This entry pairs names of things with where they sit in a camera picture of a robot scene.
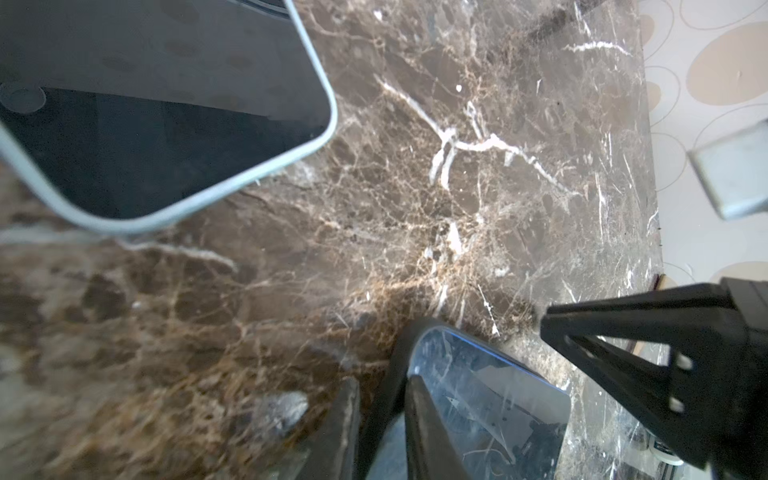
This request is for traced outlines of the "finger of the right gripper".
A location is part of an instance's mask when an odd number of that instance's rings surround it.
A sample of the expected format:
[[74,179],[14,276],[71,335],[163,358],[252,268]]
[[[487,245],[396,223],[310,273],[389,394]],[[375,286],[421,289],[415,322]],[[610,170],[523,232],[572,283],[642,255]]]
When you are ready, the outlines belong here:
[[766,282],[553,305],[540,336],[684,462],[766,478]]

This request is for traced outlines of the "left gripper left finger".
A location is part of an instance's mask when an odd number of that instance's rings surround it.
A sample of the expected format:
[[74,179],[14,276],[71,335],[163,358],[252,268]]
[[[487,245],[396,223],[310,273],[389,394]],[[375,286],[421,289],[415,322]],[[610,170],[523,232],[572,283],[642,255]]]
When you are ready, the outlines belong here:
[[297,479],[354,479],[360,432],[360,387],[345,378]]

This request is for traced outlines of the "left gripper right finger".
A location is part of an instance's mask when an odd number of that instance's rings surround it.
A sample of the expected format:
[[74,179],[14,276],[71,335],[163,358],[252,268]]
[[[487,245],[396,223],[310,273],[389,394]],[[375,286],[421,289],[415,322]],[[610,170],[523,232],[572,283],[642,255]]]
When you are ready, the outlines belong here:
[[409,479],[470,479],[421,376],[407,381],[404,416]]

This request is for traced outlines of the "black phone case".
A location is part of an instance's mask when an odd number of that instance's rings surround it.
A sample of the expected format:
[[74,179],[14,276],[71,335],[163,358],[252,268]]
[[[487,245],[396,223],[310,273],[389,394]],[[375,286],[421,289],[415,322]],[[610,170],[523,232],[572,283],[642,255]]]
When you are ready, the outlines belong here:
[[438,327],[448,327],[448,324],[422,317],[408,322],[396,336],[386,374],[377,387],[360,435],[356,479],[367,477],[391,419],[403,411],[408,371],[416,346]]

